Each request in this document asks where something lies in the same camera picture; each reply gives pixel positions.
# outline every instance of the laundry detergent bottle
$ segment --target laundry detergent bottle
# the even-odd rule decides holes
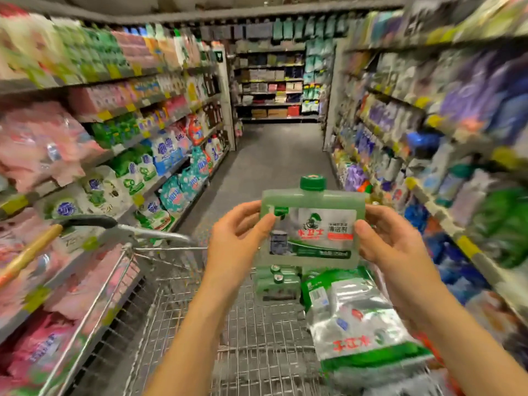
[[[365,197],[326,190],[326,179],[320,175],[303,176],[299,189],[264,191],[261,216],[272,213],[280,219],[255,265],[355,269],[359,239],[353,226],[365,217]]]

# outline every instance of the hand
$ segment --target hand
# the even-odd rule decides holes
[[[421,313],[449,293],[421,234],[392,208],[376,205],[366,206],[366,221],[356,221],[354,230],[361,256],[383,273],[394,306],[419,324]]]
[[[259,220],[260,206],[259,200],[240,204],[213,226],[202,285],[212,287],[219,296],[230,297],[238,291],[275,224],[273,214]]]

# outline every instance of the supermarket aisle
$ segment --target supermarket aisle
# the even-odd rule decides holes
[[[324,175],[328,189],[337,189],[322,146],[317,123],[245,126],[239,151],[229,153],[180,232],[206,242],[213,224],[234,206],[259,199],[265,189],[298,187],[302,175]]]

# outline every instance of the cart wire basket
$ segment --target cart wire basket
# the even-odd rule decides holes
[[[48,241],[71,225],[105,227],[124,246],[39,396],[141,395],[200,286],[206,248],[181,234],[94,216],[54,225]],[[138,238],[164,241],[160,247],[145,247]],[[119,281],[112,286],[116,273]],[[333,394],[323,385],[298,301],[262,301],[254,294],[251,275],[246,279],[219,339],[211,394]]]

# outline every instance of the green bottle cap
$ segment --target green bottle cap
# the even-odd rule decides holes
[[[312,192],[322,192],[326,189],[326,178],[320,175],[307,175],[300,179],[300,188]]]

